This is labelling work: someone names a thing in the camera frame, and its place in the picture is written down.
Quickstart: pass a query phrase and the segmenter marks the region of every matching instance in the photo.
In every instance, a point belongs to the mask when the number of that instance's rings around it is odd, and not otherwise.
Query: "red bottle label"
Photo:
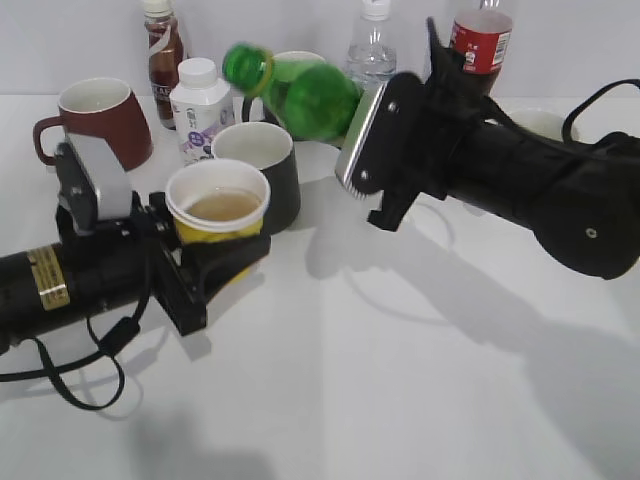
[[[510,36],[511,30],[479,33],[454,23],[449,45],[465,56],[465,72],[483,75],[500,70]]]

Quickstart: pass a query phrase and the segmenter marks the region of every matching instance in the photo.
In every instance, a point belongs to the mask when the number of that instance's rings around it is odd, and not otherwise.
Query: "gold label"
[[[38,286],[42,307],[48,311],[69,305],[69,290],[53,247],[29,250],[27,256],[31,262],[31,272]]]

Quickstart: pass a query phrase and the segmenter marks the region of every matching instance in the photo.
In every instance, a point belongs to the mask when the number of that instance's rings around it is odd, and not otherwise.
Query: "product label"
[[[454,23],[450,46],[465,56],[465,72],[487,74],[502,67],[511,30],[478,33]]]
[[[167,48],[169,45],[169,41],[171,40],[171,25],[167,25],[167,29],[159,34],[160,32],[153,32],[150,36],[154,38],[158,38],[158,40],[149,47],[149,56],[153,57],[156,53],[160,53],[162,50]]]
[[[151,89],[153,90],[153,96],[156,100],[162,100],[163,102],[169,101],[169,94],[171,93],[171,87],[166,85],[158,85],[157,83],[151,84]]]
[[[38,287],[42,307],[49,311],[69,305],[69,290],[53,247],[29,250],[27,257],[31,262],[31,273]]]
[[[180,151],[185,163],[213,158],[211,142],[222,129],[233,125],[233,101],[227,96],[217,105],[192,105],[172,102],[173,118],[180,137]]]

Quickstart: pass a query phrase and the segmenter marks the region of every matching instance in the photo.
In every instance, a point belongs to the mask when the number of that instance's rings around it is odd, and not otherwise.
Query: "white wall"
[[[425,17],[436,17],[446,40],[464,0],[394,1],[400,66],[422,72]],[[192,53],[217,62],[232,43],[248,40],[274,51],[314,50],[341,64],[358,8],[358,0],[175,3]],[[494,94],[586,96],[606,82],[640,77],[638,27],[636,0],[519,0]],[[148,94],[145,33],[136,0],[0,0],[0,94],[54,93],[99,75],[120,77]]]

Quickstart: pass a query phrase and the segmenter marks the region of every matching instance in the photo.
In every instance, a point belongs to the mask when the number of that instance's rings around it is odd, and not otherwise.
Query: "white table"
[[[180,160],[142,103],[155,152],[130,177],[146,196]],[[566,113],[578,101],[502,103]],[[57,179],[31,143],[55,105],[0,97],[0,256],[57,239]],[[579,124],[583,138],[638,135],[639,112],[607,100]],[[121,355],[118,404],[85,413],[47,381],[0,386],[0,478],[638,478],[640,268],[579,275],[529,231],[454,199],[421,197],[398,233],[378,231],[371,203],[334,179],[337,151],[296,148],[295,226],[258,275],[214,299],[205,331],[180,338],[152,301]],[[44,339],[57,363],[93,351],[82,324]],[[0,359],[3,372],[35,367],[29,342]],[[105,360],[65,378],[98,401],[116,385]]]

